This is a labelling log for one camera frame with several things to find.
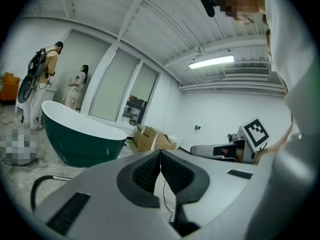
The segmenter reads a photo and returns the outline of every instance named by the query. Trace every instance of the cap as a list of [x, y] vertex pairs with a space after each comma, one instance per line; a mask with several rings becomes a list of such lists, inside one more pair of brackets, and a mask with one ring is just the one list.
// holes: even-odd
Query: cap
[[59, 46], [59, 47], [61, 47], [61, 48], [64, 47], [64, 43], [63, 43], [63, 42], [60, 42], [60, 41], [56, 42], [54, 45], [55, 45], [55, 46]]

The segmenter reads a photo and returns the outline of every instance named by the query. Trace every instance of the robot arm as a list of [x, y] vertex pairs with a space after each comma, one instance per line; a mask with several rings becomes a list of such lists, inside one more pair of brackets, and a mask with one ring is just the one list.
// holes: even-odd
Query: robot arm
[[[192, 155], [229, 162], [237, 161], [237, 149], [243, 149], [241, 163], [253, 164], [258, 151], [267, 145], [270, 135], [261, 121], [256, 117], [241, 125], [237, 134], [230, 134], [229, 143], [220, 145], [197, 145], [190, 149]], [[224, 156], [222, 149], [227, 149], [228, 156]]]

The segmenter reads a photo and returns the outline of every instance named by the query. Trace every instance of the white pants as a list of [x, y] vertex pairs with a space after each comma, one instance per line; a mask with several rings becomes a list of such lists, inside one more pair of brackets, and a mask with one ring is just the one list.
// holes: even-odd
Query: white pants
[[37, 117], [46, 91], [45, 87], [45, 83], [38, 83], [36, 90], [31, 91], [29, 98], [23, 104], [24, 123], [30, 124], [30, 129], [36, 129], [41, 124], [41, 122], [37, 122]]
[[67, 107], [69, 107], [73, 110], [76, 110], [79, 95], [80, 95], [79, 92], [70, 90], [66, 99], [65, 99], [64, 105], [66, 105]]

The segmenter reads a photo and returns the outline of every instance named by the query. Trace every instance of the ceiling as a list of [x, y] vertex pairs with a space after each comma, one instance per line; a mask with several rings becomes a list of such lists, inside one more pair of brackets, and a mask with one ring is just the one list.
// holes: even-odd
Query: ceiling
[[[30, 0], [19, 17], [62, 19], [96, 27], [136, 47], [183, 87], [221, 81], [229, 68], [271, 68], [265, 36], [268, 28], [259, 15], [254, 16], [254, 24], [247, 25], [219, 10], [215, 18], [210, 18], [200, 0]], [[236, 63], [189, 69], [190, 63], [228, 54], [234, 55]], [[284, 95], [283, 86], [271, 70], [263, 81], [250, 78], [257, 83], [256, 88], [252, 84], [246, 88], [247, 84], [242, 83], [248, 82], [246, 78], [234, 81], [239, 82], [228, 88], [223, 84], [215, 88], [202, 86], [199, 91], [230, 89]], [[276, 87], [266, 89], [270, 84]]]

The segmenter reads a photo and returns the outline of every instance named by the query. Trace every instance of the backpack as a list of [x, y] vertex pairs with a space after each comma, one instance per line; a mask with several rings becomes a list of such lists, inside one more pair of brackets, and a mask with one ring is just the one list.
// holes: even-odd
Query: backpack
[[45, 69], [46, 56], [48, 53], [55, 51], [54, 49], [46, 52], [46, 48], [37, 51], [28, 65], [28, 75], [39, 77]]
[[28, 64], [28, 73], [19, 87], [17, 95], [19, 103], [25, 103], [30, 96], [31, 91], [36, 89], [39, 77], [44, 70], [47, 70], [45, 68], [47, 54], [53, 51], [55, 50], [52, 49], [46, 52], [46, 48], [41, 48], [30, 60]]

